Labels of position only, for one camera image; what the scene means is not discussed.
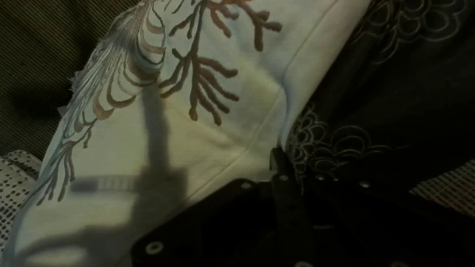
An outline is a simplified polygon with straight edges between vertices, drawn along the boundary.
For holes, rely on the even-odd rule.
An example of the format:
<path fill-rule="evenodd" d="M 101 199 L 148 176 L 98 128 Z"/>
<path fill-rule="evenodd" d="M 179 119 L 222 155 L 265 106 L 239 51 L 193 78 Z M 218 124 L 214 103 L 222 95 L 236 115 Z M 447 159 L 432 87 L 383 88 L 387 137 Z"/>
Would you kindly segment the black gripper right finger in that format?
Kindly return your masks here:
<path fill-rule="evenodd" d="M 475 267 L 473 220 L 387 184 L 366 161 L 297 179 L 316 267 Z"/>

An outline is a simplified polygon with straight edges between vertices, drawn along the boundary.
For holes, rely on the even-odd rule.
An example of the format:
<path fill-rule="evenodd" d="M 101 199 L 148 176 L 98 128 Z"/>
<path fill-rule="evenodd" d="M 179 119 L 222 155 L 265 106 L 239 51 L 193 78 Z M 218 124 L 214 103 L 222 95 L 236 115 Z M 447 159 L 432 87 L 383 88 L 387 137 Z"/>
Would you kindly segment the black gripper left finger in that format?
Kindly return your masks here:
<path fill-rule="evenodd" d="M 135 242 L 132 267 L 245 267 L 273 226 L 270 184 L 237 179 Z"/>

